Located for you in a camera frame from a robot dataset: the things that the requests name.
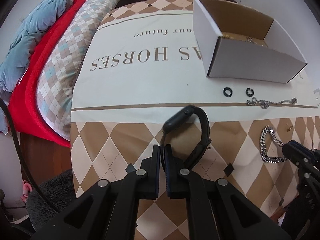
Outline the white cardboard box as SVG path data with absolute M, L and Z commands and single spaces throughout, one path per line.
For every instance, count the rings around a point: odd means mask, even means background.
M 277 20 L 238 3 L 194 0 L 193 31 L 207 77 L 286 84 L 307 65 Z

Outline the red bed blanket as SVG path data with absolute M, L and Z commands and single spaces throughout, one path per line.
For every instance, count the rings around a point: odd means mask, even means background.
M 36 104 L 36 88 L 48 57 L 85 1 L 75 0 L 73 5 L 49 28 L 35 47 L 29 67 L 16 85 L 8 105 L 16 131 L 53 141 L 63 147 L 70 147 L 71 143 L 58 135 L 40 115 Z

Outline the light blue duvet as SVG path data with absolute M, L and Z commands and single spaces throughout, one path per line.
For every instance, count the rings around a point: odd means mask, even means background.
M 72 4 L 73 0 L 44 0 L 23 20 L 1 62 L 1 99 L 5 104 L 27 70 L 37 44 Z

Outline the pink hanger object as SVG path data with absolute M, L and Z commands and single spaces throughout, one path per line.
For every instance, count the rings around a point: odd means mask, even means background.
M 24 180 L 22 182 L 22 190 L 23 190 L 23 194 L 21 196 L 21 200 L 22 202 L 26 203 L 28 199 L 28 195 L 33 189 L 32 189 L 32 186 L 26 180 Z

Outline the checkered bed sheet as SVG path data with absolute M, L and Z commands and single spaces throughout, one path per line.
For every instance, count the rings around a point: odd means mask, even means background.
M 104 16 L 119 0 L 85 0 L 58 40 L 38 79 L 36 105 L 53 141 L 71 139 L 76 73 Z

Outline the black smart watch band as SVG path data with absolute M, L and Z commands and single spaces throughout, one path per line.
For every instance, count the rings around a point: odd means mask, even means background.
M 211 143 L 210 125 L 205 111 L 188 105 L 169 118 L 162 127 L 161 163 L 167 169 L 165 145 L 171 144 L 177 157 L 182 158 L 182 167 L 193 169 Z

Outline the checkered beige tablecloth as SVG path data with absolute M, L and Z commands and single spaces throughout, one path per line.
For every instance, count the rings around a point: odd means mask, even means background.
M 139 168 L 160 143 L 163 124 L 195 105 L 208 116 L 211 143 L 194 171 L 227 179 L 274 215 L 297 196 L 298 171 L 288 161 L 264 163 L 259 139 L 270 126 L 282 142 L 319 147 L 319 103 L 308 62 L 286 84 L 207 77 L 193 31 L 193 1 L 138 2 L 103 18 L 73 90 L 76 195 L 100 179 L 120 180 L 128 168 Z

